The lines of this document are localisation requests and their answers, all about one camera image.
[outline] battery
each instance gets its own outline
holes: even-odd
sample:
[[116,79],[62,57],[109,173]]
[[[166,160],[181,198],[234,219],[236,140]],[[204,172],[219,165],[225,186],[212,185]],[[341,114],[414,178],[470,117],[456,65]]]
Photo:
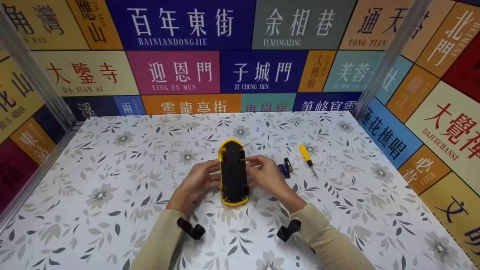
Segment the battery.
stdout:
[[280,173],[283,175],[284,178],[290,178],[290,173],[288,172],[284,164],[278,164],[278,169],[280,170]]
[[283,161],[285,162],[285,167],[289,172],[293,172],[293,167],[292,164],[290,163],[290,160],[288,158],[284,158]]
[[283,164],[277,164],[278,166],[278,170],[280,171],[280,173],[283,175],[283,178],[286,178],[287,177],[287,169],[285,168],[285,165]]

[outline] hand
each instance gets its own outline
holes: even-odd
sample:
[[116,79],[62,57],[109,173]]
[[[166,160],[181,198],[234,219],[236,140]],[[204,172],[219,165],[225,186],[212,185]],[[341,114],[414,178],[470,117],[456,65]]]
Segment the hand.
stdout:
[[245,160],[249,162],[247,163],[247,174],[255,179],[250,185],[251,187],[259,185],[274,196],[285,188],[290,189],[275,161],[262,155],[247,157]]
[[195,164],[182,183],[173,192],[165,209],[178,210],[188,216],[193,204],[210,188],[220,186],[220,174],[210,174],[220,170],[218,160]]

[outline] toy car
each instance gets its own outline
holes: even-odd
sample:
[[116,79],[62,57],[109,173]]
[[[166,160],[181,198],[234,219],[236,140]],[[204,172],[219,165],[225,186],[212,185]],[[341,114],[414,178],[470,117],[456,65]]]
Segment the toy car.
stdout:
[[220,161],[220,194],[223,204],[239,206],[248,201],[248,187],[245,151],[243,145],[234,139],[223,142],[218,149]]

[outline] floral tablecloth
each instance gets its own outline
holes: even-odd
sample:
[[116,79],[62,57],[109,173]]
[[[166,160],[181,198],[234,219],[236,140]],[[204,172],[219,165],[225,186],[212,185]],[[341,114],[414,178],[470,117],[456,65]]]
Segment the floral tablecloth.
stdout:
[[[89,119],[0,235],[0,269],[127,270],[175,187],[229,138],[247,155],[289,157],[288,184],[377,269],[475,269],[351,114],[334,111]],[[206,234],[185,237],[172,269],[323,269],[298,235],[276,237],[288,213],[262,190],[237,209],[210,193],[191,220]]]

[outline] sleeve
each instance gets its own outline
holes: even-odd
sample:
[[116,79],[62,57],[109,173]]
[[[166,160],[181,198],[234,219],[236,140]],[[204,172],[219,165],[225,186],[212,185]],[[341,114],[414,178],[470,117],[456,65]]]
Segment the sleeve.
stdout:
[[314,250],[316,258],[329,270],[375,270],[365,255],[313,205],[291,215],[301,222],[300,236]]
[[185,215],[176,210],[163,210],[160,213],[150,235],[133,260],[130,270],[168,269],[183,230],[177,226],[178,218]]

